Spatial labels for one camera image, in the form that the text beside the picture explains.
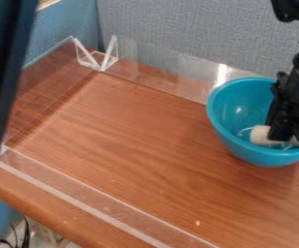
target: gray fabric wall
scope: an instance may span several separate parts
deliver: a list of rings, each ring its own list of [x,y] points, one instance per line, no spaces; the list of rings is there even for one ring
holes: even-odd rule
[[[264,76],[288,70],[299,22],[278,22],[270,0],[98,0],[102,39],[170,47]]]

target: bowl rim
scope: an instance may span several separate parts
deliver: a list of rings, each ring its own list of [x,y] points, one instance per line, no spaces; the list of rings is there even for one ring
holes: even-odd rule
[[[214,128],[216,130],[216,132],[219,132],[226,138],[228,138],[228,140],[231,140],[234,143],[236,143],[239,146],[242,146],[243,148],[255,151],[255,152],[260,152],[264,153],[267,155],[299,155],[299,148],[298,149],[292,149],[292,150],[272,150],[268,147],[263,147],[259,145],[255,145],[250,142],[243,141],[242,139],[239,139],[226,128],[224,126],[220,124],[216,115],[215,115],[215,111],[214,111],[214,105],[215,105],[215,101],[216,98],[220,94],[220,92],[230,88],[234,87],[236,84],[240,83],[246,83],[246,82],[252,82],[254,80],[262,81],[262,82],[268,82],[268,83],[275,83],[276,80],[274,78],[270,77],[242,77],[238,79],[234,79],[228,82],[226,82],[223,85],[220,85],[219,87],[216,87],[210,96],[208,96],[208,100],[207,100],[207,105],[206,105],[206,109],[207,109],[207,115],[208,115],[208,119],[211,121],[211,124],[214,125]]]

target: wooden table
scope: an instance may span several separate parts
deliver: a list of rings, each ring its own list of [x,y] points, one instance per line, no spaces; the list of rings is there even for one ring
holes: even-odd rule
[[[23,74],[6,145],[0,200],[83,247],[299,248],[299,164],[243,163],[204,105],[80,67],[70,46]]]

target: plastic bowl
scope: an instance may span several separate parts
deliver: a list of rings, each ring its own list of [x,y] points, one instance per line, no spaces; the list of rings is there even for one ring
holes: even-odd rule
[[[254,145],[236,133],[264,125],[274,98],[272,78],[247,77],[218,87],[208,97],[207,114],[219,137],[243,161],[262,167],[283,167],[299,161],[299,147],[288,150]]]

